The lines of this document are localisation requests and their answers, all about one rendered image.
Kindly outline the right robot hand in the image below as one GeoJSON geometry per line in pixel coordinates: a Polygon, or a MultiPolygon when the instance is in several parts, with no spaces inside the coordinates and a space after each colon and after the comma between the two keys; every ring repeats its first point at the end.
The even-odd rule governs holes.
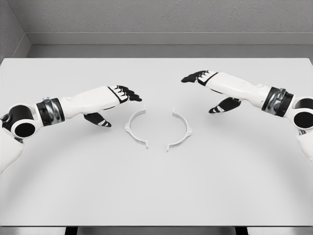
{"type": "Polygon", "coordinates": [[[240,106],[241,100],[236,95],[237,88],[241,79],[236,78],[224,72],[215,72],[202,70],[190,74],[181,80],[182,83],[198,83],[220,94],[226,94],[230,97],[221,101],[217,106],[211,108],[210,114],[224,113],[240,106]]]}

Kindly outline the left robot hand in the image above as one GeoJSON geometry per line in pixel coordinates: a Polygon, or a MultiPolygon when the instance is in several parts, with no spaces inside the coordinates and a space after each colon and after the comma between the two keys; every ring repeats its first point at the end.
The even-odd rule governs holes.
{"type": "Polygon", "coordinates": [[[83,94],[83,98],[87,102],[87,107],[83,111],[85,120],[102,127],[112,125],[99,111],[114,108],[128,101],[142,101],[142,98],[134,91],[121,85],[103,86],[87,91],[83,94]]]}

